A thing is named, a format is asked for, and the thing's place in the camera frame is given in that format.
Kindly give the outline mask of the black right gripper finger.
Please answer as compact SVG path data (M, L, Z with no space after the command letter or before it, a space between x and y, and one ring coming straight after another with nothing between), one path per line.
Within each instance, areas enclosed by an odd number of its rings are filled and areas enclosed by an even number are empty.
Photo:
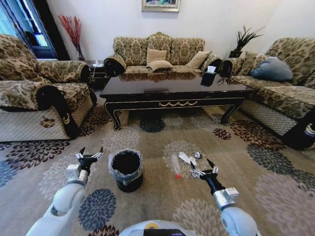
M195 166L194 166L194 164L192 163L192 162L190 162L190 165L191 165L191 175L193 176L193 177L201 177L201 176L203 176L203 172L201 171L201 170L198 170Z
M219 168L218 168L218 166L216 166L211 160L209 160L208 158L207 158L207 161L208 161L208 163L209 163L209 165L210 165L210 169L209 170L204 170L203 172L204 173L218 173L219 172Z

